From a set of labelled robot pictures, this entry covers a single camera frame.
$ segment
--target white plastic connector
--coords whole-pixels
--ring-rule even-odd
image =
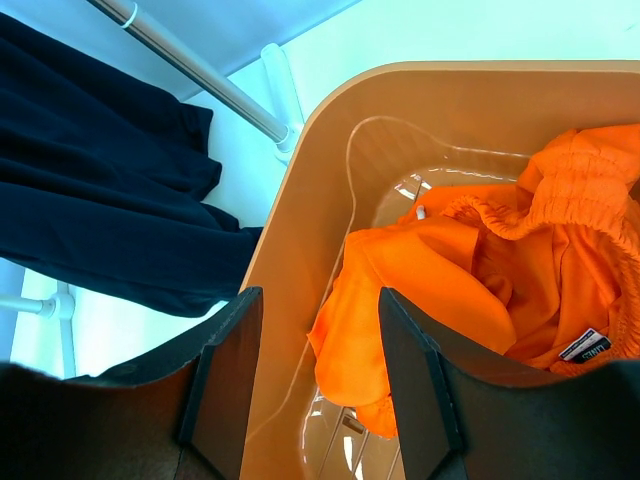
[[[276,144],[276,157],[286,165],[291,160],[304,126],[298,93],[287,56],[278,45],[270,43],[262,49],[260,57],[267,72],[275,116],[288,128],[285,139]]]

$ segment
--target laundry basket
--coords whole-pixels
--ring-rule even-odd
[[[639,72],[635,62],[401,63],[318,107],[245,280],[265,303],[243,479],[404,478],[398,442],[369,434],[314,383],[306,334],[346,235],[395,222],[432,186],[513,182],[570,128],[640,122]]]

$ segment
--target white ring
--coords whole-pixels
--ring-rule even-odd
[[[129,28],[133,23],[133,21],[136,19],[137,14],[138,14],[138,2],[133,2],[133,12],[131,13],[131,17],[129,17],[129,20],[127,20],[122,25],[120,25],[120,28],[122,28],[123,30],[126,28]]]

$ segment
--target plastic container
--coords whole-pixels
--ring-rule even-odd
[[[397,441],[369,435],[314,384],[306,334],[345,236],[395,222],[431,186],[515,181],[570,128],[639,122],[638,73],[635,62],[401,63],[318,107],[245,280],[265,305],[243,479],[404,478]]]

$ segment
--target black garment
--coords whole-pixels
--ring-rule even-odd
[[[200,203],[211,118],[0,15],[0,256],[174,315],[233,297],[260,229]]]

